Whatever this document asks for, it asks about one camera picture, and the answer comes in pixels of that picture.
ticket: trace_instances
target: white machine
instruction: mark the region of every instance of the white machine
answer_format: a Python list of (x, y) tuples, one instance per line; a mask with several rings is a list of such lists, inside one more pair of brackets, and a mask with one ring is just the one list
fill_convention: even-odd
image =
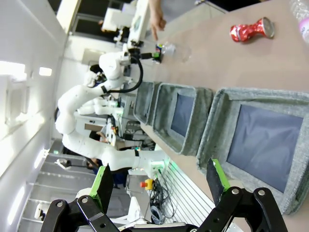
[[(131, 63), (140, 68), (140, 79), (131, 89), (113, 90), (125, 81), (121, 66)], [(102, 160), (109, 164), (111, 171), (123, 168), (143, 168), (150, 178), (153, 178), (158, 168), (164, 168), (166, 155), (163, 151), (118, 151), (115, 147), (95, 141), (79, 134), (76, 129), (74, 112), (86, 102), (109, 92), (130, 92), (138, 88), (142, 82), (143, 70), (138, 58), (130, 57), (128, 52), (107, 53), (100, 57), (99, 66), (104, 71), (107, 81), (89, 88), (79, 85), (64, 93), (58, 101), (60, 115), (56, 120), (56, 129), (63, 134), (62, 143), (68, 149), (88, 158)]]

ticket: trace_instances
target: crushed red can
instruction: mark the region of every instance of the crushed red can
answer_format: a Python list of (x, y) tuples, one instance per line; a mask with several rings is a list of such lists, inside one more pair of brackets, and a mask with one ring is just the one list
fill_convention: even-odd
[(272, 38), (275, 35), (275, 28), (273, 22), (271, 22), (267, 17), (264, 17), (252, 25), (233, 25), (230, 30), (230, 35), (235, 42), (248, 41), (255, 35), (262, 35), (267, 38)]

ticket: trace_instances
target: green tape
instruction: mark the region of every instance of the green tape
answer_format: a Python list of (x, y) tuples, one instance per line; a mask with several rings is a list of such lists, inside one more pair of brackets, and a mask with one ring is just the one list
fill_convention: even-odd
[(103, 207), (102, 207), (102, 204), (101, 204), (100, 197), (98, 196), (98, 188), (100, 186), (101, 179), (103, 177), (104, 171), (105, 171), (105, 167), (101, 166), (98, 170), (97, 176), (95, 178), (95, 181), (92, 184), (90, 194), (89, 194), (89, 196), (97, 203), (100, 210), (103, 210)]
[(221, 184), (224, 188), (223, 192), (227, 191), (231, 186), (230, 186), (230, 183), (228, 182), (228, 179), (219, 163), (219, 161), (217, 159), (212, 159), (213, 161), (213, 165), (214, 167), (216, 168), (216, 171), (219, 175), (219, 178), (220, 178), (220, 181), (221, 181)]

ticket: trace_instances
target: brown tabletop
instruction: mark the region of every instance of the brown tabletop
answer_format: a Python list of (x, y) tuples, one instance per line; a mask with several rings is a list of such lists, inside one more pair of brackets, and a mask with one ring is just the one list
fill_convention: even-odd
[[(245, 44), (231, 39), (232, 25), (252, 24), (264, 16), (275, 23), (273, 39), (254, 38)], [(271, 0), (233, 11), (202, 21), (163, 41), (189, 47), (192, 55), (186, 63), (166, 59), (156, 65), (153, 69), (156, 81), (213, 90), (257, 87), (307, 91), (309, 88), (309, 46), (301, 38), (288, 1)], [(205, 176), (197, 170), (196, 158), (175, 154), (151, 127), (142, 125), (142, 128), (211, 198)], [(309, 198), (295, 215), (284, 216), (284, 220), (291, 232), (309, 231)], [(244, 220), (236, 219), (236, 223), (244, 231), (250, 231)]]

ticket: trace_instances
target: human hand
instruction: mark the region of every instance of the human hand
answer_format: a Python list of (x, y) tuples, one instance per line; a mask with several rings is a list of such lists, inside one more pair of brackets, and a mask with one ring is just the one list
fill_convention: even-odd
[(150, 0), (150, 26), (154, 39), (158, 40), (157, 31), (163, 31), (166, 25), (166, 21), (163, 18), (163, 12), (161, 9), (160, 0)]

